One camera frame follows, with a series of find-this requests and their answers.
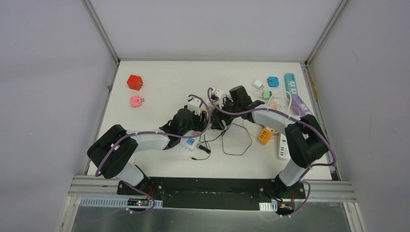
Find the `tan cube adapter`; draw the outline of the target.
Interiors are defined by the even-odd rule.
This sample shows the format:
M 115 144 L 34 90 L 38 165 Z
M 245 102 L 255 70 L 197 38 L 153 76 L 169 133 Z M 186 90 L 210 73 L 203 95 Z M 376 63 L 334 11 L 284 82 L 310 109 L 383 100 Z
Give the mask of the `tan cube adapter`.
M 208 111 L 202 110 L 201 113 L 200 113 L 200 122 L 204 123 L 204 124 L 207 124 L 208 119 L 209 119 Z

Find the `orange power strip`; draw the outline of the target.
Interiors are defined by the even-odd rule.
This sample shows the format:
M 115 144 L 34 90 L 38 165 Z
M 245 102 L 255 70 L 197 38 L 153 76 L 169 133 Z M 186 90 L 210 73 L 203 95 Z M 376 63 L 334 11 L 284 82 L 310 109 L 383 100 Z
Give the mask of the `orange power strip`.
M 257 138 L 261 143 L 267 144 L 275 134 L 276 131 L 274 129 L 270 127 L 264 127 Z

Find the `red cube plug adapter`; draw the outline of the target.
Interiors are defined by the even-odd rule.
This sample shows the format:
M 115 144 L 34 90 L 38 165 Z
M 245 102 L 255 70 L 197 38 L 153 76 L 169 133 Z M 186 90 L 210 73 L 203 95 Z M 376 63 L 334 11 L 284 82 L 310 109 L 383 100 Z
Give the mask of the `red cube plug adapter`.
M 126 83 L 129 89 L 136 91 L 140 91 L 144 84 L 142 77 L 138 75 L 130 75 Z

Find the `long white power strip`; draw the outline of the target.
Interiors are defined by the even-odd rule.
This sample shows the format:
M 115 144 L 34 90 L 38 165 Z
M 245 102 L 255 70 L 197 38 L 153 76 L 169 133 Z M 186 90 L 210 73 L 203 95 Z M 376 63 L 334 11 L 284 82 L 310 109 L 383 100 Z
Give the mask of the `long white power strip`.
M 200 138 L 200 132 L 199 131 L 193 131 L 190 130 L 187 132 L 184 136 L 192 136 L 192 138 L 182 138 L 180 140 L 179 145 L 185 150 L 185 151 L 194 151 L 196 149 L 196 146 L 198 144 L 199 138 Z

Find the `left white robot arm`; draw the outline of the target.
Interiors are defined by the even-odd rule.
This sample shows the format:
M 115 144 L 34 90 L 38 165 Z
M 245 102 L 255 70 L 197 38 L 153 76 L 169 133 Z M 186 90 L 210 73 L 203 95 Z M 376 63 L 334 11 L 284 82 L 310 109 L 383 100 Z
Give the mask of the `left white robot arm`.
M 208 128 L 207 110 L 190 110 L 184 107 L 165 125 L 153 131 L 131 132 L 120 124 L 113 125 L 87 151 L 87 156 L 96 166 L 95 176 L 106 179 L 117 178 L 129 184 L 135 195 L 147 191 L 147 176 L 136 165 L 130 163 L 136 152 L 168 150 L 182 140 L 193 139 Z

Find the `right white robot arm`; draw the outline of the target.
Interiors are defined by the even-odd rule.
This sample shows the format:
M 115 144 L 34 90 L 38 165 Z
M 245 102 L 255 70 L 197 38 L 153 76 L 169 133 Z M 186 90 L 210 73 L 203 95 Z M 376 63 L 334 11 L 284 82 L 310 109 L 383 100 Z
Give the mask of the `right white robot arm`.
M 293 193 L 294 186 L 308 172 L 317 160 L 332 150 L 315 116 L 307 114 L 295 118 L 284 112 L 269 108 L 261 101 L 252 101 L 242 86 L 239 97 L 232 97 L 233 107 L 227 110 L 217 106 L 212 100 L 213 88 L 208 88 L 207 98 L 217 112 L 223 116 L 247 120 L 272 128 L 286 136 L 290 160 L 275 177 L 274 194 L 287 198 Z

